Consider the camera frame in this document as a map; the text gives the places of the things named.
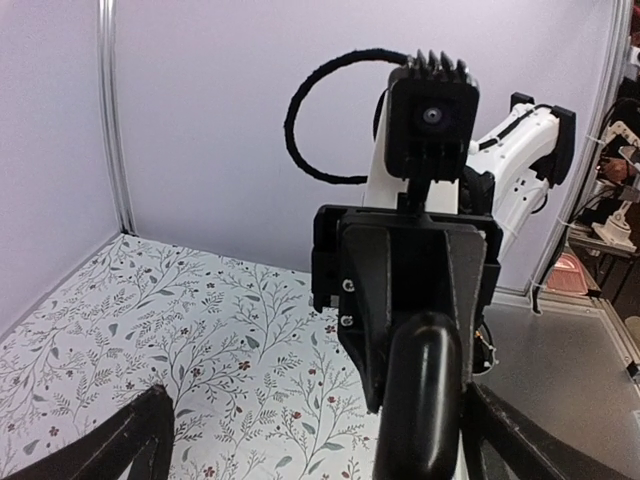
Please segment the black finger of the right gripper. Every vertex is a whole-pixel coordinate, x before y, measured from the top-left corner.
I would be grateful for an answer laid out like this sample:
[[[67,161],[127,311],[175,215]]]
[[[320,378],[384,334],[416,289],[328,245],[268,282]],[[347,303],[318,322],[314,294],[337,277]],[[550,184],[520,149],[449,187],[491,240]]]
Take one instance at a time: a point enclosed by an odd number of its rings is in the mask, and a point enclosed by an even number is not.
[[[384,397],[392,323],[391,237],[382,226],[348,223],[339,234],[338,338],[357,369],[366,409]]]

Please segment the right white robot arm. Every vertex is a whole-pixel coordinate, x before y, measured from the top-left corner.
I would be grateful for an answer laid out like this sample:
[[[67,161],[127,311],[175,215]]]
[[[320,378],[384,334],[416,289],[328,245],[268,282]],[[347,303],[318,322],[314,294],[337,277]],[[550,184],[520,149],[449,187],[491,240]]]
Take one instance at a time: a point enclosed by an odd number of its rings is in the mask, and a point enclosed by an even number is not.
[[[338,337],[356,366],[368,411],[383,404],[393,323],[427,310],[456,321],[463,373],[476,372],[471,332],[480,327],[501,270],[500,262],[548,191],[571,166],[576,116],[559,106],[537,105],[520,93],[509,116],[470,144],[462,176],[435,182],[416,220],[397,209],[407,183],[382,167],[386,139],[376,141],[362,207],[325,205],[314,218],[312,293],[315,310],[339,312]],[[466,308],[461,286],[450,279],[438,232],[472,226],[483,234],[483,270]]]

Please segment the black earbud charging case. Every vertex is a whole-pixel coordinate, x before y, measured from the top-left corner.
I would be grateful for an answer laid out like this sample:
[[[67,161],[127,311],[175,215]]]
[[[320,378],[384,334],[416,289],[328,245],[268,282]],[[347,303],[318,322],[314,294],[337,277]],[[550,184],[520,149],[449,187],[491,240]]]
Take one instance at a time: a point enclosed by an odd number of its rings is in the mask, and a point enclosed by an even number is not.
[[[462,398],[461,341],[450,318],[422,312],[395,332],[374,479],[451,479]]]

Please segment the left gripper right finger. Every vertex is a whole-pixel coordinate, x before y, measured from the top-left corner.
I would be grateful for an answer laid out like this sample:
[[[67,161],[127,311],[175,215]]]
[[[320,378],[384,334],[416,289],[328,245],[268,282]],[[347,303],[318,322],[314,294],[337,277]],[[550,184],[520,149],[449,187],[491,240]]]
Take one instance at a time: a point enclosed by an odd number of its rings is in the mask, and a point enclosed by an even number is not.
[[[464,453],[471,479],[487,479],[488,444],[521,479],[596,479],[600,463],[560,441],[485,385],[467,388]]]

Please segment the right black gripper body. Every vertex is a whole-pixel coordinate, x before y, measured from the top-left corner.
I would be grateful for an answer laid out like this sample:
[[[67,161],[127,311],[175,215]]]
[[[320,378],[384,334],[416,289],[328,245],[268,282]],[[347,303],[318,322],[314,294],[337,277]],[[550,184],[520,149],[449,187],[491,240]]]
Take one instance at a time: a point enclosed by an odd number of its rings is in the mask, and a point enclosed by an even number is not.
[[[445,232],[476,230],[486,244],[474,332],[490,304],[500,273],[501,230],[489,216],[442,213],[404,214],[393,209],[326,205],[314,219],[312,249],[313,306],[339,314],[339,234],[348,223],[382,226],[391,237],[392,323],[399,326],[420,312],[439,312],[452,320]]]

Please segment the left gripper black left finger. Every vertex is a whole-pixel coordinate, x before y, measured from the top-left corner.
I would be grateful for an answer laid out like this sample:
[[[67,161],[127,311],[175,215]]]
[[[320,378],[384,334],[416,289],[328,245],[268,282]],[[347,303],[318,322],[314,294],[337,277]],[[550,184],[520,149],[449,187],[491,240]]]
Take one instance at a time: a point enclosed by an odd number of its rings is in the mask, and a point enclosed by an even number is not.
[[[87,435],[11,479],[167,479],[175,439],[173,401],[155,384]]]

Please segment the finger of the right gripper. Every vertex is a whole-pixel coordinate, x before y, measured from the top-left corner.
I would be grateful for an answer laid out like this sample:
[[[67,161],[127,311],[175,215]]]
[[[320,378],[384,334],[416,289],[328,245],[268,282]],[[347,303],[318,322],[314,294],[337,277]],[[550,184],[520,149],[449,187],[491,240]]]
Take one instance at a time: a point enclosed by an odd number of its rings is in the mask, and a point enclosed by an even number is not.
[[[472,378],[472,343],[486,244],[476,230],[445,232],[451,290],[454,378],[462,394]]]

